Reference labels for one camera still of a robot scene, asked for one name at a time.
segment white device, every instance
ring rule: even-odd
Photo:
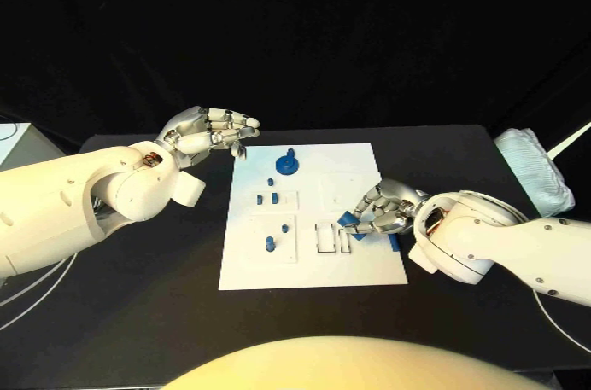
[[[154,142],[111,147],[0,172],[0,279],[53,264],[124,225],[151,219],[170,199],[193,207],[205,183],[181,168],[210,149],[245,158],[241,138],[258,121],[194,107],[169,121]]]
[[[591,306],[591,224],[561,218],[527,221],[509,204],[471,191],[429,196],[383,179],[363,195],[353,216],[369,209],[376,219],[347,224],[352,234],[393,234],[414,229],[409,258],[431,273],[477,284],[500,264],[542,294]]]

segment beige round object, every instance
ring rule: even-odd
[[[164,390],[542,389],[507,370],[401,341],[307,337],[249,347],[197,367]]]

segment white board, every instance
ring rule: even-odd
[[[288,148],[300,169],[284,176],[274,163]],[[248,147],[248,159],[233,164],[219,289],[405,284],[388,236],[357,241],[341,235],[336,222],[380,179],[370,144]]]

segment white cable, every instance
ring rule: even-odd
[[[14,294],[9,299],[3,300],[0,302],[0,307],[3,307],[9,302],[11,302],[21,294],[26,294],[52,275],[52,273],[58,270],[58,268],[62,266],[62,263],[65,262],[65,259],[58,263],[58,265],[49,270],[49,272],[17,293]]]
[[[588,353],[591,353],[591,350],[588,349],[588,347],[582,346],[569,336],[569,334],[562,330],[561,326],[558,325],[558,323],[553,321],[553,319],[551,318],[551,315],[548,314],[548,311],[545,311],[545,306],[542,305],[542,301],[539,300],[539,296],[538,296],[538,292],[533,291],[533,296],[536,298],[536,302],[539,305],[539,308],[542,309],[542,312],[545,313],[545,316],[548,317],[548,320],[551,321],[553,327],[561,331],[561,333],[566,336],[566,339],[569,339],[569,341]]]
[[[0,330],[4,330],[33,309],[33,307],[40,303],[40,301],[46,298],[46,296],[52,293],[52,290],[55,289],[55,287],[58,286],[58,283],[62,281],[65,274],[68,273],[68,270],[71,269],[73,260],[76,259],[78,254],[75,253],[72,256],[72,260],[71,263],[68,264],[68,266],[63,269],[63,273],[59,276],[58,280],[55,281],[53,286],[49,288],[49,290],[45,292],[43,296],[37,299],[37,301],[29,306],[27,310],[0,328]]]

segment white cloth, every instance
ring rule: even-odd
[[[539,214],[551,217],[572,209],[575,206],[572,192],[532,130],[510,128],[494,139],[494,144]]]

